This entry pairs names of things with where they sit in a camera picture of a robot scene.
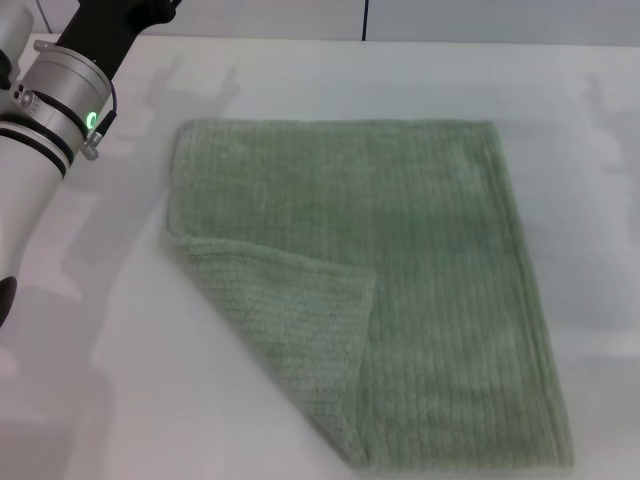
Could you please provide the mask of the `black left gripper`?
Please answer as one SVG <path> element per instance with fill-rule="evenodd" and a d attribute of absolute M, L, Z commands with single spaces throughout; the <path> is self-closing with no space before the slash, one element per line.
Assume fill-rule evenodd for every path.
<path fill-rule="evenodd" d="M 146 29 L 171 22 L 170 0 L 85 0 L 57 45 L 79 53 L 113 79 L 136 38 Z"/>

